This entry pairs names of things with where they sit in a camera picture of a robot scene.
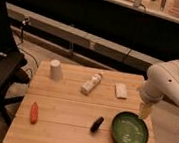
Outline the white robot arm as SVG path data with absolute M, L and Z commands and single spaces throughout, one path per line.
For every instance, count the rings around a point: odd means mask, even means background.
M 146 72 L 148 79 L 140 87 L 138 117 L 146 119 L 152 113 L 154 104 L 170 98 L 179 107 L 179 60 L 159 62 L 150 66 Z

